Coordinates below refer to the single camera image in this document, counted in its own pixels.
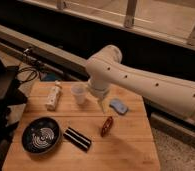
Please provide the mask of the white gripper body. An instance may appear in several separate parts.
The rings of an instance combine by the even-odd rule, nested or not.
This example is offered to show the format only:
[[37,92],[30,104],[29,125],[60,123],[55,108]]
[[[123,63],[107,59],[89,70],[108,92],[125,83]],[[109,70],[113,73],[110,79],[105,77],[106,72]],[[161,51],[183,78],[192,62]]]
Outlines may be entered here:
[[98,99],[104,99],[109,93],[110,84],[106,81],[90,78],[88,80],[88,89],[89,92]]

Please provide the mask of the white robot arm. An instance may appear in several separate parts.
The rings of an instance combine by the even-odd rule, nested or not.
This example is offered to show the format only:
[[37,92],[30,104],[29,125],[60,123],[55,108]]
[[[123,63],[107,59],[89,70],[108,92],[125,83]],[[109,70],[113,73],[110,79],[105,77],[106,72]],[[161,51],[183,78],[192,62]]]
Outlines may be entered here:
[[195,82],[121,64],[122,53],[107,45],[86,60],[91,94],[104,99],[111,84],[133,91],[161,110],[195,126]]

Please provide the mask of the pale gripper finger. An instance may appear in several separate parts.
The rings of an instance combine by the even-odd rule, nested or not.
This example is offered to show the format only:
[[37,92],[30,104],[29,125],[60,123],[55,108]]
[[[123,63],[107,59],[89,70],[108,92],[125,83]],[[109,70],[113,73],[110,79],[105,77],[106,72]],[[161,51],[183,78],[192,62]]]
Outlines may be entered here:
[[98,99],[97,99],[97,103],[98,103],[99,107],[101,108],[101,111],[102,111],[103,113],[105,113],[105,108],[104,108],[104,101],[103,101],[103,99],[98,98]]

